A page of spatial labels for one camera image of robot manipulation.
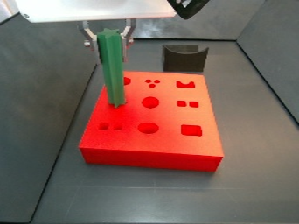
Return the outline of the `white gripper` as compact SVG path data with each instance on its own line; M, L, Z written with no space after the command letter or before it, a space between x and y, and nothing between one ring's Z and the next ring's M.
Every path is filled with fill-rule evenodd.
M15 0L22 15L32 23L79 21L84 46L100 63L98 35L90 29L90 20L126 19L122 32L123 61L134 44L135 18L170 18L175 10L167 0Z

